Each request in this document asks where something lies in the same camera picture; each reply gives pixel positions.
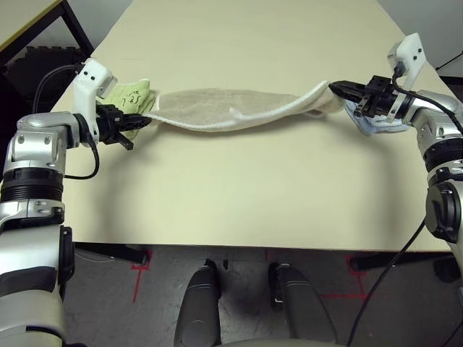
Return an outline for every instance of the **beige towel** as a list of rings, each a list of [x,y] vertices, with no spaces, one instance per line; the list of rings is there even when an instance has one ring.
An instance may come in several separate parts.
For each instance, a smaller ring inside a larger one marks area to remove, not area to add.
[[[292,114],[335,112],[342,106],[324,81],[302,97],[254,90],[185,90],[161,95],[158,110],[144,116],[199,132],[228,132]]]

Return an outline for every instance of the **robotic arm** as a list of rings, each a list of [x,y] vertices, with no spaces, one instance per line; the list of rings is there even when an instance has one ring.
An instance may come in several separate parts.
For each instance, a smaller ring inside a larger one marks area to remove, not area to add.
[[[71,228],[63,227],[66,151],[96,143],[133,144],[120,132],[151,119],[96,105],[114,84],[111,72],[90,60],[74,80],[76,113],[23,117],[9,143],[0,196],[0,346],[62,347],[62,299],[74,272]]]
[[[389,121],[400,119],[416,129],[418,148],[428,170],[425,225],[432,235],[447,241],[463,273],[463,105],[447,95],[405,90],[412,86],[425,62],[421,47],[417,34],[394,46],[388,55],[394,68],[392,81],[373,76],[366,85],[339,81],[331,83],[330,88],[357,104],[356,117],[387,116]],[[404,87],[394,85],[404,74]]]

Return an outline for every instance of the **black cable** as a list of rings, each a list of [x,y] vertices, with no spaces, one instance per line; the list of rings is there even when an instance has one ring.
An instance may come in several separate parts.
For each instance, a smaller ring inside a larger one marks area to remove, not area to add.
[[[454,338],[455,334],[458,332],[458,330],[463,326],[463,320],[460,324],[458,324],[454,331],[452,332],[452,334],[450,334],[450,336],[441,344],[441,347],[445,347],[449,344],[449,342],[451,341],[452,338]]]
[[[446,63],[440,65],[439,67],[436,67],[436,71],[442,69],[444,66],[446,66],[447,64],[450,64],[453,60],[459,58],[460,56],[463,56],[463,51],[462,51],[460,54],[457,54],[456,56],[454,56],[452,59],[450,59],[450,60],[447,61]]]
[[[420,100],[426,101],[427,103],[433,104],[435,107],[437,107],[442,112],[444,112],[447,116],[449,116],[450,120],[455,124],[455,127],[458,129],[460,134],[463,134],[463,127],[460,124],[460,122],[458,121],[458,119],[456,119],[454,112],[450,111],[448,108],[445,108],[444,106],[442,106],[437,101],[434,101],[433,99],[430,99],[430,98],[427,98],[427,97],[425,97],[423,95],[417,94],[415,92],[410,92],[408,90],[400,88],[397,85],[397,78],[399,78],[399,77],[400,76],[394,70],[394,75],[392,76],[392,85],[394,86],[395,90],[397,90],[399,93],[403,93],[403,94],[411,96],[413,98],[420,99]]]
[[[90,175],[87,176],[72,176],[72,175],[64,175],[66,179],[91,179],[96,176],[98,170],[100,169],[100,155],[98,154],[98,150],[96,149],[95,141],[93,141],[93,135],[90,129],[88,128],[87,121],[81,114],[75,114],[74,117],[76,118],[77,122],[79,123],[80,132],[83,132],[85,135],[85,141],[90,146],[90,149],[93,152],[93,157],[95,158],[95,168]]]
[[[79,70],[79,64],[73,65],[63,65],[62,67],[57,67],[50,72],[48,72],[45,76],[42,77],[41,81],[38,83],[37,89],[35,90],[34,100],[32,102],[32,113],[37,113],[38,111],[38,102],[41,98],[41,94],[43,91],[43,87],[45,84],[55,75],[63,71],[68,70],[75,70],[76,72]]]
[[[98,154],[95,141],[93,141],[93,138],[91,137],[91,135],[87,138],[87,142],[93,152],[93,157],[95,158],[95,168],[93,169],[93,172],[87,176],[64,175],[64,178],[66,179],[91,179],[95,177],[96,174],[98,173],[98,170],[100,169],[100,155]]]
[[[371,287],[370,291],[368,292],[367,297],[363,301],[362,306],[360,307],[359,312],[357,313],[357,316],[355,317],[354,324],[352,325],[352,329],[350,330],[350,335],[349,335],[349,340],[347,340],[346,346],[349,347],[352,344],[352,341],[354,340],[355,332],[357,331],[357,327],[360,323],[360,319],[362,319],[363,312],[365,312],[368,303],[370,302],[373,294],[375,293],[376,289],[378,289],[379,285],[381,282],[383,282],[383,279],[386,277],[386,275],[391,271],[392,267],[396,264],[397,260],[406,252],[406,250],[410,247],[410,245],[413,243],[413,241],[420,235],[421,230],[425,226],[425,220],[423,219],[420,226],[418,226],[418,229],[415,231],[413,234],[412,238],[405,244],[405,246],[392,258],[388,266],[383,270],[383,272],[379,275],[378,279],[376,280],[375,284],[373,284],[373,287]]]

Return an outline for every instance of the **green cloth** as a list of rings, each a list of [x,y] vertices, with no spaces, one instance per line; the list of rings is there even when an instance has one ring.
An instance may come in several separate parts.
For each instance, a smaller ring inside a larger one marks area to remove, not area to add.
[[[156,100],[156,94],[150,90],[150,80],[140,80],[136,83],[116,85],[109,95],[97,100],[104,105],[115,105],[124,113],[145,113],[151,110]],[[125,132],[124,135],[133,140],[138,130]]]

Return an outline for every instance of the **red tape marking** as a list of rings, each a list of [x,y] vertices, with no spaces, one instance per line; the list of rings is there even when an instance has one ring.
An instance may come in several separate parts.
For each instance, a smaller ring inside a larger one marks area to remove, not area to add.
[[[346,260],[347,269],[349,271],[349,274],[352,277],[355,277],[357,279],[358,283],[359,283],[360,294],[322,294],[320,296],[322,298],[326,298],[326,299],[362,299],[363,301],[365,301],[365,298],[367,296],[365,295],[365,289],[363,287],[362,277],[366,276],[367,273],[366,272],[357,272],[357,271],[353,271],[353,269],[351,269],[350,260],[352,259],[352,256],[347,255],[347,256],[344,257],[344,259]]]
[[[153,251],[148,251],[148,254],[150,255],[150,259],[148,260],[148,263],[146,265],[132,264],[132,266],[130,267],[131,270],[138,270],[137,280],[135,281],[135,289],[133,291],[133,299],[132,299],[133,304],[137,301],[138,288],[140,287],[142,271],[148,271],[150,269],[151,260],[153,259]]]

